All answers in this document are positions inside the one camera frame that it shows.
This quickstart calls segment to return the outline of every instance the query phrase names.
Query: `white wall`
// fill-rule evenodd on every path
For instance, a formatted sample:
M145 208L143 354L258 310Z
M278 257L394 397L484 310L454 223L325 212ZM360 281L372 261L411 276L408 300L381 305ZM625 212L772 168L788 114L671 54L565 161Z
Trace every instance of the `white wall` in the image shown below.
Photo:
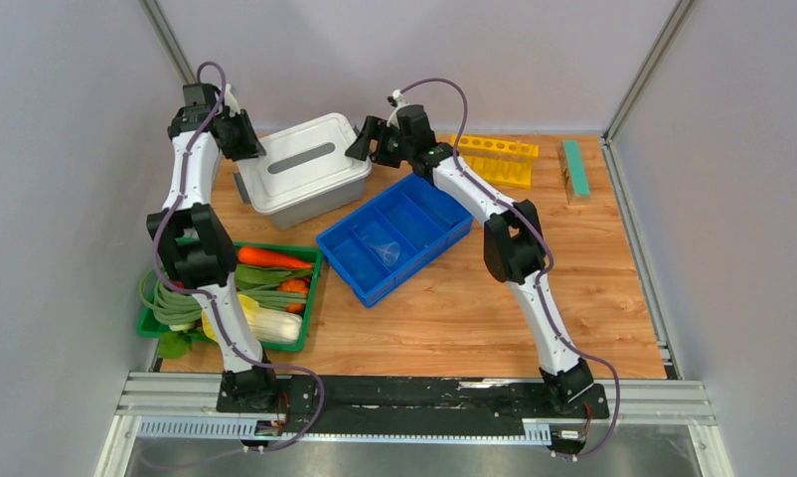
M676 0L161 0L191 64L221 62L256 127L337 111L386 116L387 95L446 77L469 129L603 130ZM461 105L425 86L434 127Z
M0 475L88 476L135 336L180 83L136 2L0 1Z
M797 1L700 1L617 141L738 476L797 476Z

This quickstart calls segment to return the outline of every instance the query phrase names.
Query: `wooden table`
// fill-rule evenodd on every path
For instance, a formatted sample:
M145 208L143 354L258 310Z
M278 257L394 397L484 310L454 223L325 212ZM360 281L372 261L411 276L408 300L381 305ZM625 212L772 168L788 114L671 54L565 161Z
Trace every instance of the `wooden table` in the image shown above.
M508 136L540 144L533 189L500 187L537 206L545 237L557 259L551 290L574 343L612 363L622 378L665 378L650 317L627 244L615 196L596 137ZM579 141L592 192L585 206L569 206L557 147ZM287 231L241 202L234 163L225 161L212 198L234 240L314 245L315 237L406 174L375 166L363 201ZM326 266L300 353L269 352L276 364L319 374L442 377L537 377L539 358L522 312L507 287L487 272L482 228L421 270L380 304L366 309L352 289ZM608 370L590 364L596 377ZM197 345L162 371L219 372L220 350Z

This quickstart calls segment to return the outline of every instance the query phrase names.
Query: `white storage box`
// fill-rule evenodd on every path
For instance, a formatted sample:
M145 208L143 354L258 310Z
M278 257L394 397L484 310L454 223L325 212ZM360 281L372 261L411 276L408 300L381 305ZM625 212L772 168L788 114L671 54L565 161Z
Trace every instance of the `white storage box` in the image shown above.
M287 229L361 199L372 163L346 156L356 137L331 113L261 138L267 155L237 162L252 206Z

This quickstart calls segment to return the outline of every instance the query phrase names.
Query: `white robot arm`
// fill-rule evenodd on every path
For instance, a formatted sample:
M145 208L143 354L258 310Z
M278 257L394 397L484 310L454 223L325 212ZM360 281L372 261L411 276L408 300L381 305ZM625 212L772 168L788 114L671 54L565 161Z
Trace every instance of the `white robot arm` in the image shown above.
M185 106L168 128L175 154L170 192L163 210L147 216L157 261L167 271L159 278L182 282L185 288L177 290L194 296L209 316L223 353L218 410L275 408L275 373L246 324L235 288L235 245L211 206L222 157L238 161L265 152L246 111L224 103L230 95L206 83L186 84L182 91Z
M480 176L478 176L463 160L458 156L457 160L462 163L463 172L461 173L457 167L450 161L442 161L439 166L433 169L433 185L440 191L445 192L453 197L460 203L472 217L475 218L479 224L486 223L493 214L502 216L507 214L507 210L490 201L474 182L469 181L466 176L471 175L475 181L490 190L494 189L489 186ZM509 197L495 191L497 200L507 204L514 204L515 201ZM565 330L565 324L559 316L557 305L554 303L554 298L551 296L551 288L548 286L548 277L545 275L541 278L541 289L538 291L534 286L536 275L539 271L534 271L532 274L524 277L524 283L519 284L514 281L507 281L507 287L516 297L522 313L530 326L533 339L536 344L536 350L539 352L539 361L542 368L549 374L556 375L560 372L565 372L577 366L577 355L572 353L565 345L563 345L558 337L555 335L554 330L548 323L545 317L545 311L542 309L542 304L537 296L537 293L545 295L546 303L551 311L551 319L557 324L557 328L562 331L563 338L570 342L568 332Z
M462 157L437 142L424 108L409 104L396 90L388 101L394 107L387 120L368 116L346 155L375 164L398 167L407 161L416 175L445 192L471 213L484 228L484 261L494 278L513 293L530 326L540 357L540 372L558 407L576 404L594 382L588 364L572 349L571 339L551 295L546 251L523 222L541 233L536 208L515 202L475 174Z

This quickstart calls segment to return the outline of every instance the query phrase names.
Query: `carrot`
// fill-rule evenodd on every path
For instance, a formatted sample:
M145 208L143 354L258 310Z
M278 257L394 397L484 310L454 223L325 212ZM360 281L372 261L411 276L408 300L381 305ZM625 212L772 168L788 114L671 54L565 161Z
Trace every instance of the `carrot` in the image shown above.
M293 293L302 293L305 296L308 296L308 284L305 283L304 280L300 278L291 278L287 281L282 282L278 285L278 288L275 291L288 291ZM299 313L300 311L305 309L305 305L302 303L290 303L284 309L284 311L288 313Z
M302 261L292 256L282 255L274 251L264 250L255 246L242 246L238 250L238 261L245 265L289 268L301 270L313 268L313 263Z

